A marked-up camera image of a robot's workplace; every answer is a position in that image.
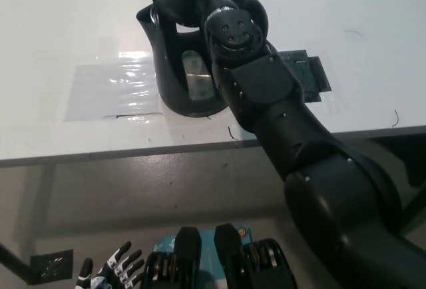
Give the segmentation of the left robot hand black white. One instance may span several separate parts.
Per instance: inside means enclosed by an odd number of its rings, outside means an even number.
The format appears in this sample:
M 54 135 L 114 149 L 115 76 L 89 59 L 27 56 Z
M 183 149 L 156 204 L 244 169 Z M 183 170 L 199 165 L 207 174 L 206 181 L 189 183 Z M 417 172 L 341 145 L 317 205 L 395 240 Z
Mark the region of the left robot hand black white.
M 85 258 L 75 288 L 136 288 L 144 279 L 144 259 L 141 249 L 129 254 L 131 246 L 128 241 L 117 248 L 98 272 L 93 259 Z

